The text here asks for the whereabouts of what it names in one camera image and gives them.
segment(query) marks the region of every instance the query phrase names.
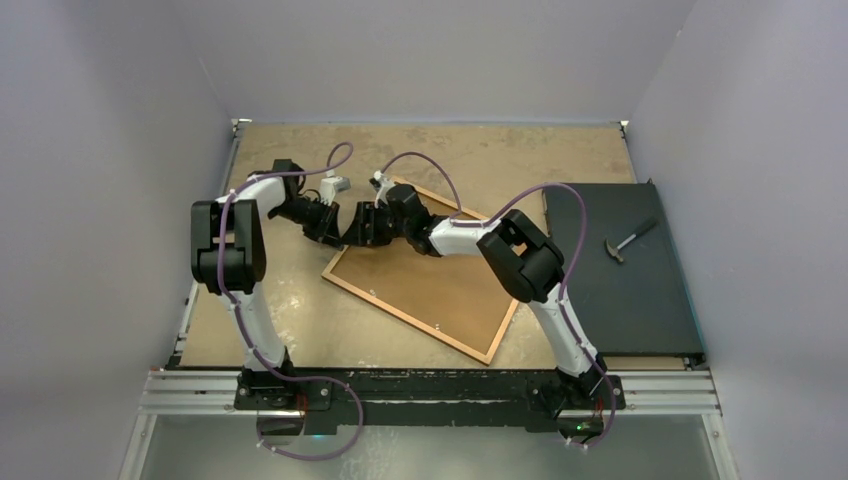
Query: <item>black mat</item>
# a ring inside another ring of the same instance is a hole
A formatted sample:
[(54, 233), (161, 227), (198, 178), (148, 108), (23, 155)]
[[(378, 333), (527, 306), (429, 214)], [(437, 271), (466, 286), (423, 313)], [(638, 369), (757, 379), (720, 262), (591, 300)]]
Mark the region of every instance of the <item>black mat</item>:
[[(569, 184), (586, 202), (586, 243), (568, 292), (583, 330), (606, 355), (699, 356), (704, 348), (656, 187)], [(548, 230), (566, 258), (574, 252), (579, 207), (561, 188), (544, 191)], [(619, 265), (604, 249), (618, 245), (646, 218), (659, 225), (634, 240)]]

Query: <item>hammer head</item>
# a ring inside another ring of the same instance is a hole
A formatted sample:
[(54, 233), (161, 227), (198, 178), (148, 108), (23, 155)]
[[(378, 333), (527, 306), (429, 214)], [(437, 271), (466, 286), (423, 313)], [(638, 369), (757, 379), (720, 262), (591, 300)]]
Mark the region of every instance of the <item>hammer head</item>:
[(621, 254), (618, 253), (618, 249), (612, 246), (612, 244), (610, 244), (609, 240), (607, 240), (606, 238), (604, 239), (604, 248), (606, 249), (607, 255), (609, 255), (610, 258), (612, 258), (618, 263), (624, 263), (624, 259), (621, 257)]

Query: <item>black mounting plate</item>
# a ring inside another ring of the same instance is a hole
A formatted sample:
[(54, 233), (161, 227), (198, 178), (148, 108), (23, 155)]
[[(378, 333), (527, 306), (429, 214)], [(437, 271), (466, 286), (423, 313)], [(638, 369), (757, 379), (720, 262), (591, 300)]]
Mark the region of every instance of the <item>black mounting plate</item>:
[[(563, 385), (553, 369), (296, 370), (299, 377), (327, 376), (349, 384), (363, 402), (367, 425), (513, 426), (529, 432), (556, 432), (561, 428), (557, 420), (560, 409), (591, 411), (597, 395), (609, 408), (611, 398), (605, 383), (601, 383), (593, 398), (581, 397)], [(615, 375), (609, 378), (620, 392), (616, 396), (617, 408), (626, 407), (621, 379)], [(356, 423), (356, 404), (338, 385), (285, 383), (267, 372), (253, 373), (251, 385), (239, 381), (234, 407), (259, 411), (295, 409), (297, 394), (305, 395), (309, 405), (306, 435), (330, 435), (338, 425)]]

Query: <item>hammer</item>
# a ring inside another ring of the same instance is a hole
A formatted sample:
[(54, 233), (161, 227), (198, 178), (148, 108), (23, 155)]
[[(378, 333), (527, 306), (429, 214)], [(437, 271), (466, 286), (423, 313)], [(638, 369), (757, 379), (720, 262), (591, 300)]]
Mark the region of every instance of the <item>hammer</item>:
[(648, 230), (654, 228), (657, 225), (657, 219), (655, 217), (650, 217), (644, 222), (640, 223), (633, 233), (630, 234), (627, 238), (624, 239), (623, 242), (619, 243), (617, 247), (613, 247), (609, 240), (604, 239), (604, 248), (607, 250), (607, 255), (613, 258), (618, 263), (624, 263), (624, 258), (621, 256), (621, 249), (627, 246), (633, 240), (644, 235)]

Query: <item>cork board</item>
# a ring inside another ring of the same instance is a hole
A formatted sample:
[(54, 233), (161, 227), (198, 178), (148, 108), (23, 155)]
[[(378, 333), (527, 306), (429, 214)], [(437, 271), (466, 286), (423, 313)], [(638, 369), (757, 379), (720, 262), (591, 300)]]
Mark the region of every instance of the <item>cork board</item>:
[[(415, 189), (431, 213), (456, 211), (456, 203)], [(463, 209), (459, 218), (486, 217)], [(518, 306), (482, 257), (421, 255), (402, 238), (379, 248), (346, 248), (323, 277), (486, 365)]]

